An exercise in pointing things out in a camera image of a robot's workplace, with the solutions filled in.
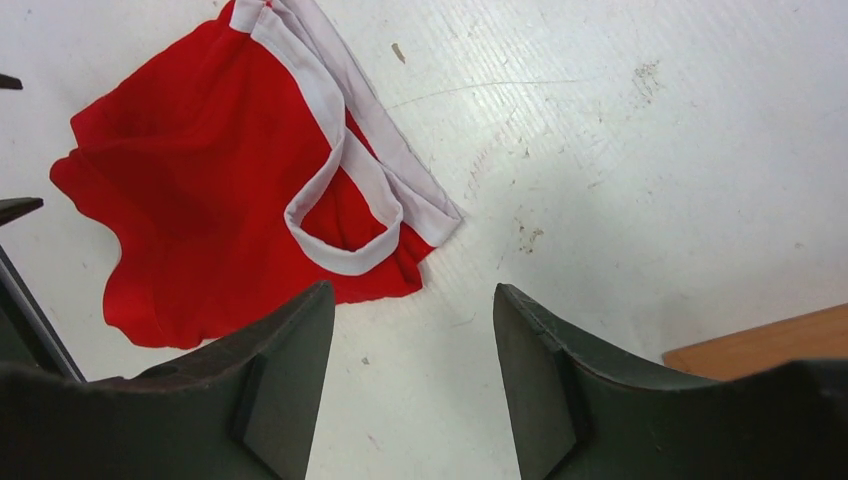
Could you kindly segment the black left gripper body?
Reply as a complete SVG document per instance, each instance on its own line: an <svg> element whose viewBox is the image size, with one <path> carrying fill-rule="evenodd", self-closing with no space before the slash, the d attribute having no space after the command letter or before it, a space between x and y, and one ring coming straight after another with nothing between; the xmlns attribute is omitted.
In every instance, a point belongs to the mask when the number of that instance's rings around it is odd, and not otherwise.
<svg viewBox="0 0 848 480"><path fill-rule="evenodd" d="M85 376L1 249L1 361L85 382Z"/></svg>

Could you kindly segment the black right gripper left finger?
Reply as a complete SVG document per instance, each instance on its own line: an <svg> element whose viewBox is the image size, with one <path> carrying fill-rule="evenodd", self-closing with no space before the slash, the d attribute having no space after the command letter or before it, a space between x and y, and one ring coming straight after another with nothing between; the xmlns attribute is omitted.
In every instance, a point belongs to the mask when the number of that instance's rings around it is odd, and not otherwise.
<svg viewBox="0 0 848 480"><path fill-rule="evenodd" d="M1 366L5 479L302 479L332 342L316 283L237 332L132 379Z"/></svg>

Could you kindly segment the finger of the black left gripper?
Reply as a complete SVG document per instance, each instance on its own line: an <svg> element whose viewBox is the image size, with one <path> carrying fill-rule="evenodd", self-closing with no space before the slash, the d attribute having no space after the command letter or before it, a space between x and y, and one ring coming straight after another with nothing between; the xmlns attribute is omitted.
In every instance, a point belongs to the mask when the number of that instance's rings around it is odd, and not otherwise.
<svg viewBox="0 0 848 480"><path fill-rule="evenodd" d="M44 205L37 197L19 197L0 200L0 226L4 226Z"/></svg>
<svg viewBox="0 0 848 480"><path fill-rule="evenodd" d="M22 90L23 85L21 80L16 77L0 74L0 88L2 90Z"/></svg>

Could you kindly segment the red underwear white trim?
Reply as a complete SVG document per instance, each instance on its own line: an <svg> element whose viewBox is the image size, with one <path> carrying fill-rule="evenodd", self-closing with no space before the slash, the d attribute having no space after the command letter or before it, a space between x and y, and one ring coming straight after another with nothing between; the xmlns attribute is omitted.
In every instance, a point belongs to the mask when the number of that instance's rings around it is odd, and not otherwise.
<svg viewBox="0 0 848 480"><path fill-rule="evenodd" d="M189 349L329 281L403 297L458 228L312 1L231 1L71 120L50 178L118 238L103 316Z"/></svg>

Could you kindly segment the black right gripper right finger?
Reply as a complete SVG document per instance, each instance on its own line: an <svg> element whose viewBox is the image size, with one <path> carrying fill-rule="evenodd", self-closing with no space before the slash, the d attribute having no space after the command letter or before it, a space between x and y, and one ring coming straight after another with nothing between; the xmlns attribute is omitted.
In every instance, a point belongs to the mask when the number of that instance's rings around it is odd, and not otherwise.
<svg viewBox="0 0 848 480"><path fill-rule="evenodd" d="M732 381L673 370L509 284L493 323L524 479L843 479L847 364L796 360Z"/></svg>

